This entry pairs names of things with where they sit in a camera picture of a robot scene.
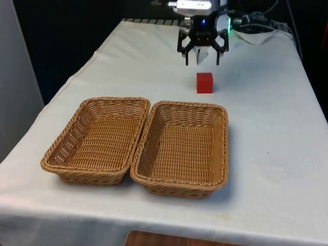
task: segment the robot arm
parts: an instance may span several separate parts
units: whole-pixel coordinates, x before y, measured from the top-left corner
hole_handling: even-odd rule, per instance
[[[216,65],[219,65],[220,54],[229,51],[228,30],[217,31],[217,18],[224,14],[221,6],[226,5],[225,0],[177,0],[169,2],[168,6],[173,7],[174,12],[184,15],[185,19],[190,19],[188,31],[180,30],[178,37],[177,51],[186,57],[188,65],[188,53],[195,46],[211,46],[217,52]],[[190,38],[187,46],[182,46],[182,41]],[[216,42],[217,36],[224,40],[224,45],[220,46]]]

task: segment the wicker basket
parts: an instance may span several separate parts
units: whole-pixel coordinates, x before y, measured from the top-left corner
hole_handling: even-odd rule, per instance
[[[202,199],[228,179],[228,114],[218,105],[162,101],[147,119],[131,177],[154,194]]]
[[[99,97],[82,102],[41,167],[66,183],[117,185],[129,169],[150,102]]]

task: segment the basket rim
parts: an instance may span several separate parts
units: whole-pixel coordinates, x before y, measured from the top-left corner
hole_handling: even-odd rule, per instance
[[[145,123],[145,120],[147,118],[147,114],[150,107],[150,101],[143,97],[93,97],[84,100],[78,107],[78,109],[75,111],[74,115],[68,122],[68,124],[65,126],[65,128],[62,130],[60,135],[57,137],[57,139],[54,141],[54,143],[51,145],[51,147],[45,152],[40,164],[42,169],[44,169],[47,172],[55,173],[58,175],[62,174],[70,174],[70,175],[96,175],[96,176],[115,176],[125,173],[129,168],[131,164],[128,164],[129,159],[126,161],[124,165],[122,165],[120,168],[116,169],[89,169],[89,168],[75,168],[75,167],[65,167],[60,165],[50,165],[49,164],[49,157],[53,154],[53,152],[56,150],[58,145],[62,142],[62,140],[67,136],[68,132],[72,128],[73,124],[79,117],[81,111],[84,109],[84,107],[92,102],[92,101],[143,101],[145,102],[145,109],[140,116],[140,126],[138,130],[141,132],[142,127]]]
[[[148,131],[152,124],[156,109],[161,105],[181,105],[181,106],[190,106],[190,107],[209,107],[220,109],[223,112],[223,120],[224,120],[224,128],[223,128],[223,142],[226,145],[223,145],[223,171],[222,171],[222,179],[215,183],[209,184],[201,184],[201,183],[192,183],[192,182],[184,182],[184,181],[175,181],[175,180],[164,180],[159,178],[150,178],[147,176],[143,176],[138,174],[138,167],[140,165],[141,154],[144,150],[144,146],[146,143],[146,139],[148,137]],[[131,178],[147,187],[167,187],[167,188],[183,188],[183,189],[192,189],[199,191],[215,191],[221,187],[223,187],[228,180],[228,112],[227,110],[216,104],[208,104],[201,102],[180,102],[180,101],[160,101],[153,105],[151,112],[147,118],[145,128],[142,133],[142,137],[137,146],[136,152],[134,154],[134,158],[131,164],[130,175]]]

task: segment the white tablecloth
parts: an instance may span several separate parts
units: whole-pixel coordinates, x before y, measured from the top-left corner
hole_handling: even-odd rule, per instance
[[[122,245],[142,230],[245,245],[328,245],[328,127],[292,40],[261,46],[230,33],[230,51],[189,66],[178,28],[122,22],[60,89],[0,164],[0,243]],[[214,94],[196,93],[212,72]],[[215,103],[229,113],[228,184],[206,200],[68,185],[40,160],[78,105],[97,96]]]

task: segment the red block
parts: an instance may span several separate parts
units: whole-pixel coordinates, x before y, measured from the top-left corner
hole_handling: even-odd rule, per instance
[[[197,73],[197,93],[213,93],[212,73]]]

